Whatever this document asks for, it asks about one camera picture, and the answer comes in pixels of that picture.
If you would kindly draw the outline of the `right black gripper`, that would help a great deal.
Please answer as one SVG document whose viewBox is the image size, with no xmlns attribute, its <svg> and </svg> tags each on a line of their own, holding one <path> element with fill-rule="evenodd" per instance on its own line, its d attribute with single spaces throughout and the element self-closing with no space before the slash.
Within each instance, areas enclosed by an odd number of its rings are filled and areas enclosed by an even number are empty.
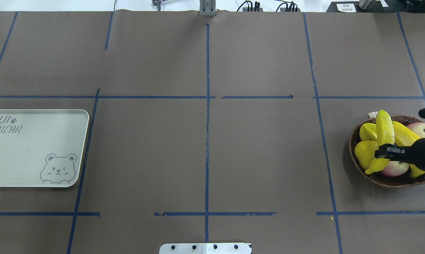
<svg viewBox="0 0 425 254">
<path fill-rule="evenodd" d="M 390 161 L 413 164 L 420 170 L 425 171 L 425 138 L 416 140 L 410 147 L 383 144 L 375 150 L 375 158 L 385 158 Z"/>
</svg>

